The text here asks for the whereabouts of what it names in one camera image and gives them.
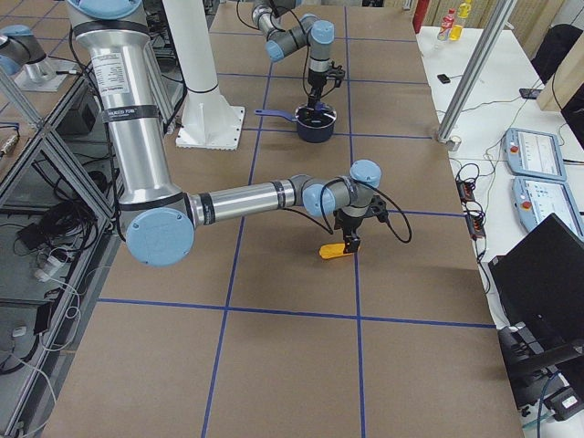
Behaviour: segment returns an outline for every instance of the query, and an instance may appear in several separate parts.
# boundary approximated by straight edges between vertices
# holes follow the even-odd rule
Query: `black monitor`
[[[489,268],[509,322],[523,321],[544,351],[584,339],[584,242],[555,214]],[[584,357],[556,366],[584,399]]]

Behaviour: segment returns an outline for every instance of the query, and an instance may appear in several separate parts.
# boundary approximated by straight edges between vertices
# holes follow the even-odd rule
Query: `white table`
[[[443,84],[438,80],[437,75],[443,73],[449,77],[462,75],[482,30],[465,29],[459,41],[448,41],[440,48],[436,48],[438,30],[437,27],[423,27],[418,35],[418,46],[422,52],[424,69],[432,88],[434,106],[438,111],[438,118],[441,119],[442,111],[448,108],[460,78],[453,78],[450,84]],[[505,30],[499,37],[464,107],[470,109],[484,102],[514,100],[519,97],[520,88],[536,87],[543,88],[537,73],[513,33]],[[584,161],[584,151],[569,126],[565,125],[559,130],[564,123],[565,120],[560,113],[541,111],[534,100],[517,99],[512,102],[493,103],[463,112],[452,132],[463,139],[458,151],[450,152],[450,157],[453,159],[453,173],[456,174],[460,165],[468,162],[476,163],[482,174],[490,173],[492,166],[484,156],[485,150],[496,145],[511,126],[560,133],[560,142],[562,138],[564,141],[561,148],[564,159]],[[513,202],[511,184],[514,176],[508,170],[500,148],[497,146],[490,152],[496,159],[495,175],[479,178],[474,191],[476,200],[486,208],[485,262],[494,256],[506,254],[527,235],[526,229],[519,222]],[[568,183],[579,210],[583,211],[584,166],[567,165],[567,170]],[[463,178],[474,176],[474,171],[470,169],[467,171],[461,175]],[[479,241],[479,251],[483,247],[484,241]],[[489,294],[489,304],[497,327],[503,327],[506,319],[496,293]],[[523,419],[524,424],[536,418],[537,409],[532,411],[536,414],[532,413]],[[527,438],[537,435],[535,429],[524,432]],[[565,422],[543,421],[542,436],[546,438],[584,436],[584,412]]]

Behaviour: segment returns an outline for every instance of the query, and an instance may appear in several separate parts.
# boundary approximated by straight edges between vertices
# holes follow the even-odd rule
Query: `blue joint cap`
[[[79,12],[99,20],[118,20],[133,14],[141,0],[67,0]]]
[[[0,55],[0,68],[8,76],[15,75],[20,71],[20,66],[16,64],[16,62],[13,59],[11,59],[10,57],[3,57],[2,55]]]
[[[126,232],[131,254],[145,265],[169,266],[182,260],[193,246],[189,217],[168,207],[154,208],[134,218]]]
[[[31,37],[33,31],[25,25],[11,25],[0,29],[0,34],[4,34],[7,37]]]
[[[335,196],[329,188],[322,192],[323,187],[323,184],[313,184],[302,192],[302,203],[311,216],[321,217],[323,210],[325,214],[331,214],[335,211]]]
[[[335,40],[335,25],[326,20],[318,20],[312,25],[310,35],[319,44],[332,44]]]
[[[353,180],[367,183],[376,189],[380,186],[381,168],[375,162],[358,160],[350,166],[349,175]]]
[[[278,45],[276,41],[267,41],[266,42],[266,52],[270,56],[272,62],[281,61],[284,59],[284,51],[282,47]]]

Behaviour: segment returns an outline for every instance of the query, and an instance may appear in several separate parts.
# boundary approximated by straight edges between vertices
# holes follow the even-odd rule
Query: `pot handle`
[[[294,114],[290,114],[289,112],[286,111],[281,111],[279,109],[256,109],[254,111],[254,114],[256,116],[274,116],[274,117],[281,117],[283,119],[286,119],[288,121],[293,121],[296,123],[296,117],[294,116]]]

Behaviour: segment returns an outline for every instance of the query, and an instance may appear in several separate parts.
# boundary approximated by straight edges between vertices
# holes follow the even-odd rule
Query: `yellow object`
[[[461,34],[463,33],[464,23],[466,22],[466,18],[471,13],[471,9],[473,5],[471,3],[473,0],[464,0],[460,6],[458,6],[458,11],[456,12],[456,19],[454,20],[453,29],[450,31],[450,40],[457,41],[460,39]]]
[[[329,260],[330,258],[337,258],[343,256],[350,256],[351,253],[345,253],[345,244],[330,244],[323,245],[318,250],[318,254],[321,258]]]

